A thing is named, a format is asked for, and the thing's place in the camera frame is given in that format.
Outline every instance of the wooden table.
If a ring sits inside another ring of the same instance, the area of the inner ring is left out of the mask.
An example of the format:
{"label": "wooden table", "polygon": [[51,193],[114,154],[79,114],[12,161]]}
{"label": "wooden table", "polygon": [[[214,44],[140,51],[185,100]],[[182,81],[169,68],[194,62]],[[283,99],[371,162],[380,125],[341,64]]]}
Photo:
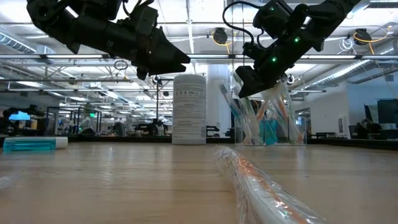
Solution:
{"label": "wooden table", "polygon": [[[243,153],[330,223],[396,222],[396,152],[308,146]],[[13,179],[2,188],[6,176]],[[211,145],[72,143],[55,153],[0,155],[0,223],[230,224],[235,217]]]}

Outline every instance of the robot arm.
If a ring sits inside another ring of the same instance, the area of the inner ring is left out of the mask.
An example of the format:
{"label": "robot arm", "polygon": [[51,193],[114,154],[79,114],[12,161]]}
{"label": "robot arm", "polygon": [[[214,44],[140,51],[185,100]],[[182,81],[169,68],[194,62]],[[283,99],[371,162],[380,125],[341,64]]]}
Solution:
{"label": "robot arm", "polygon": [[[283,0],[271,0],[259,9],[253,20],[253,26],[267,32],[277,39],[268,47],[252,41],[245,43],[243,54],[254,59],[254,66],[240,66],[236,73],[244,82],[239,97],[250,96],[272,88],[285,75],[285,71],[312,47],[316,51],[323,50],[325,39],[344,21],[348,13],[361,0],[326,0],[319,5],[298,5],[294,11]],[[247,4],[242,1],[227,6],[225,11],[234,4]],[[306,17],[310,21],[305,26]]]}
{"label": "robot arm", "polygon": [[[137,76],[184,72],[182,63],[190,63],[188,55],[172,45],[157,28],[158,13],[149,7],[154,0],[141,4],[138,0],[131,13],[128,0],[27,0],[32,22],[75,54],[80,45],[109,53],[112,57],[130,60],[137,67]],[[111,22],[123,9],[129,16]],[[74,10],[78,17],[70,13]]]}

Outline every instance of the fluorescent light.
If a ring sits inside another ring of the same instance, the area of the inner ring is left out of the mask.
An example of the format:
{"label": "fluorescent light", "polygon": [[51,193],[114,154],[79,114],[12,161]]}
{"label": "fluorescent light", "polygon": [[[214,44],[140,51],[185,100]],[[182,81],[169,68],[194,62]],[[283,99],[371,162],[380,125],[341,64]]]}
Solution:
{"label": "fluorescent light", "polygon": [[34,40],[34,39],[42,39],[42,38],[47,38],[49,37],[48,35],[37,35],[37,36],[28,36],[28,37],[24,37],[25,39],[29,39],[29,40]]}
{"label": "fluorescent light", "polygon": [[44,91],[75,91],[75,90],[59,89],[59,90],[44,90]]}
{"label": "fluorescent light", "polygon": [[250,59],[248,56],[245,56],[245,55],[235,55],[235,58],[247,58],[247,59]]}
{"label": "fluorescent light", "polygon": [[17,83],[22,84],[22,85],[31,86],[31,87],[37,87],[37,88],[42,87],[42,85],[35,83],[35,82],[17,82]]}
{"label": "fluorescent light", "polygon": [[103,58],[102,55],[47,55],[47,58]]}
{"label": "fluorescent light", "polygon": [[12,59],[12,58],[14,58],[14,59],[20,59],[20,58],[23,58],[23,59],[39,59],[40,58],[40,56],[39,55],[32,55],[32,54],[27,54],[27,55],[23,55],[23,54],[21,54],[21,55],[0,55],[0,58],[1,59]]}
{"label": "fluorescent light", "polygon": [[105,94],[107,94],[109,97],[112,97],[114,99],[118,99],[119,98],[119,96],[116,93],[112,92],[112,91],[107,91],[107,92],[105,92]]}
{"label": "fluorescent light", "polygon": [[199,58],[229,58],[229,55],[212,55],[212,54],[191,54],[188,55],[192,59],[199,59]]}
{"label": "fluorescent light", "polygon": [[291,93],[326,93],[326,90],[289,90]]}
{"label": "fluorescent light", "polygon": [[59,93],[54,93],[54,92],[49,92],[49,93],[51,93],[51,94],[53,94],[53,95],[55,95],[55,96],[65,97],[65,96],[63,96],[63,95],[61,95],[61,94],[59,94]]}
{"label": "fluorescent light", "polygon": [[309,55],[309,59],[354,59],[355,55]]}
{"label": "fluorescent light", "polygon": [[398,55],[364,55],[362,59],[371,59],[371,60],[396,60],[398,59]]}
{"label": "fluorescent light", "polygon": [[79,14],[77,14],[70,6],[68,6],[68,7],[66,8],[66,10],[67,10],[74,18],[79,17]]}
{"label": "fluorescent light", "polygon": [[371,2],[375,2],[375,3],[393,3],[393,2],[398,2],[398,0],[371,0]]}
{"label": "fluorescent light", "polygon": [[87,101],[87,99],[86,98],[82,98],[82,97],[70,97],[71,99],[73,99],[73,100],[76,100],[76,101]]}
{"label": "fluorescent light", "polygon": [[7,91],[40,91],[38,89],[9,89]]}
{"label": "fluorescent light", "polygon": [[77,91],[104,91],[102,89],[95,89],[95,90],[91,90],[91,89],[77,89]]}
{"label": "fluorescent light", "polygon": [[385,52],[381,53],[381,55],[384,55],[386,53],[392,52],[394,50],[394,48],[391,48],[390,50],[386,50]]}

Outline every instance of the yellow cable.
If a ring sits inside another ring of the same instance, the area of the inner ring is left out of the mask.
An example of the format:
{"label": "yellow cable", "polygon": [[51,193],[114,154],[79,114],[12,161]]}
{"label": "yellow cable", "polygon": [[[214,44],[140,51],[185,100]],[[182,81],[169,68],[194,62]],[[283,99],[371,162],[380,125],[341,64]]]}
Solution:
{"label": "yellow cable", "polygon": [[215,40],[214,40],[214,31],[211,33],[211,38],[213,39],[213,42],[216,44],[216,45],[220,45],[220,46],[228,46],[228,45],[231,45],[233,42],[231,41],[230,43],[225,43],[225,44],[219,44],[219,43],[217,43]]}
{"label": "yellow cable", "polygon": [[371,48],[372,54],[374,54],[374,50],[373,50],[373,47],[372,47],[371,43],[369,43],[369,47]]}
{"label": "yellow cable", "polygon": [[356,33],[354,34],[353,37],[354,37],[356,40],[359,40],[359,41],[362,41],[362,42],[365,42],[365,43],[375,43],[375,42],[379,42],[380,40],[384,40],[384,39],[388,36],[388,32],[386,32],[386,35],[385,35],[384,37],[378,39],[378,40],[362,40],[362,39],[357,38],[357,37],[356,37],[356,34],[358,34],[358,33],[356,32]]}

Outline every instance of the computer monitor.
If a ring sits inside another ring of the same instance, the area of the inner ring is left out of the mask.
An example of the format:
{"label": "computer monitor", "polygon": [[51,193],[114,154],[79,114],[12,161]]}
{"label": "computer monitor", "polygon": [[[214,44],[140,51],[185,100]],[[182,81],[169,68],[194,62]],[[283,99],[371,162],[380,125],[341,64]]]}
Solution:
{"label": "computer monitor", "polygon": [[12,114],[9,118],[10,121],[30,121],[30,115],[18,111],[18,114]]}
{"label": "computer monitor", "polygon": [[379,124],[398,124],[398,100],[379,100],[377,108]]}

